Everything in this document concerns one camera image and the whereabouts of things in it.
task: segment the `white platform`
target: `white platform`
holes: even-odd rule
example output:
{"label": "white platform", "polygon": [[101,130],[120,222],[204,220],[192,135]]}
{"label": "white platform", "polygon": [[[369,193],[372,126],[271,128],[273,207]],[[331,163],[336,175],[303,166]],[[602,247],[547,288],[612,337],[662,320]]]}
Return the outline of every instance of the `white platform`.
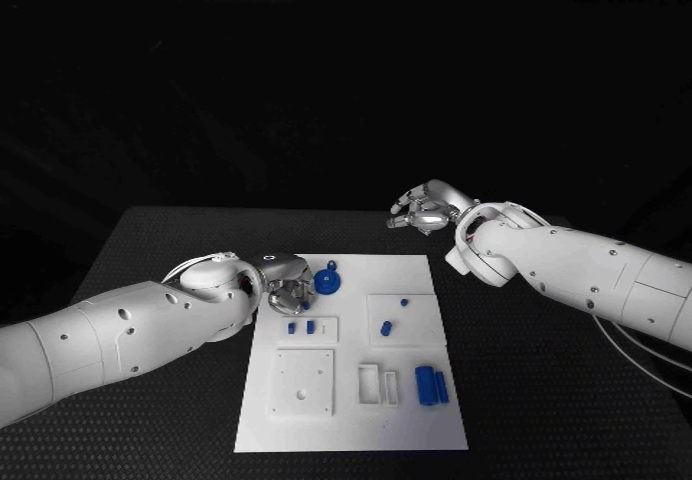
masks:
{"label": "white platform", "polygon": [[[424,255],[313,255],[299,254],[310,264],[313,273],[335,260],[342,287],[333,295],[319,295],[318,300],[297,318],[338,317],[338,343],[286,344],[283,315],[263,299],[257,316],[256,337],[250,357],[245,395],[235,442],[237,452],[300,452],[355,450],[466,450],[465,426],[452,374],[447,347],[371,345],[369,295],[397,295],[414,299],[426,295],[434,300],[433,279]],[[436,315],[421,316],[426,328],[436,329]],[[393,327],[395,338],[397,325]],[[320,414],[277,415],[270,407],[274,393],[287,395],[305,390],[303,401],[315,398],[315,391],[299,383],[279,385],[276,356],[280,350],[318,350],[333,352],[332,412]],[[381,405],[359,404],[359,364],[377,364],[381,382]],[[430,365],[444,372],[449,404],[426,407],[418,403],[416,367]],[[385,372],[397,373],[398,405],[385,405]]]}

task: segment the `black background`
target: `black background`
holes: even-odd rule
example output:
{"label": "black background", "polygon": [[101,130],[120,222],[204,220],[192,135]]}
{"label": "black background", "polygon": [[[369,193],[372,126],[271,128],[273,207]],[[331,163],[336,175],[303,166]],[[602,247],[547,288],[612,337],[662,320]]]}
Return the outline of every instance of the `black background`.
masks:
{"label": "black background", "polygon": [[132,205],[387,211],[431,178],[692,261],[678,3],[179,6],[3,6],[3,323],[70,304]]}

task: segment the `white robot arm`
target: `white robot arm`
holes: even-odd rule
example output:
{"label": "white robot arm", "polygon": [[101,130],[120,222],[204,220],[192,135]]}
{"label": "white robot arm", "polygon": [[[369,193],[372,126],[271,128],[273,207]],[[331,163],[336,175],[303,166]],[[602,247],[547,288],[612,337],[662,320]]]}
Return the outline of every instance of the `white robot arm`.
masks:
{"label": "white robot arm", "polygon": [[280,313],[309,308],[306,260],[274,253],[243,261],[220,253],[185,262],[162,283],[119,288],[2,328],[0,428],[235,335],[253,322],[264,292]]}
{"label": "white robot arm", "polygon": [[502,287],[519,273],[547,297],[692,351],[692,264],[612,238],[551,226],[521,205],[480,203],[431,180],[397,201],[390,228],[457,225],[455,269]]}

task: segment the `blue cylinder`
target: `blue cylinder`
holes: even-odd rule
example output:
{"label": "blue cylinder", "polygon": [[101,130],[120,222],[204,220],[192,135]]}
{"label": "blue cylinder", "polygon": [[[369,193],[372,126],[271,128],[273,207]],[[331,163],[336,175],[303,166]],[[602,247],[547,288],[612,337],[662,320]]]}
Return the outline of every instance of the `blue cylinder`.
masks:
{"label": "blue cylinder", "polygon": [[393,322],[388,320],[388,321],[382,324],[382,330],[380,331],[380,333],[381,333],[385,337],[388,337],[391,331],[393,331]]}
{"label": "blue cylinder", "polygon": [[436,372],[437,380],[437,392],[440,393],[440,402],[450,403],[450,397],[447,396],[447,384],[444,383],[444,373]]}
{"label": "blue cylinder", "polygon": [[416,368],[416,383],[418,384],[418,402],[421,405],[437,405],[437,382],[433,367]]}

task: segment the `black table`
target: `black table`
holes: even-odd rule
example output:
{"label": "black table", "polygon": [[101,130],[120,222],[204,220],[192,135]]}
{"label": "black table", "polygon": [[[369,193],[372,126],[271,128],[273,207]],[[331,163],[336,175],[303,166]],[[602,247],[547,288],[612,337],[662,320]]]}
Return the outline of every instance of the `black table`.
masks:
{"label": "black table", "polygon": [[159,281],[181,262],[218,251],[241,258],[266,251],[426,254],[468,452],[235,454],[253,325],[0,430],[0,478],[692,478],[692,432],[672,395],[620,356],[593,319],[519,277],[493,288],[459,275],[444,261],[453,228],[426,237],[413,228],[387,229],[387,218],[387,212],[133,208],[74,301]]}

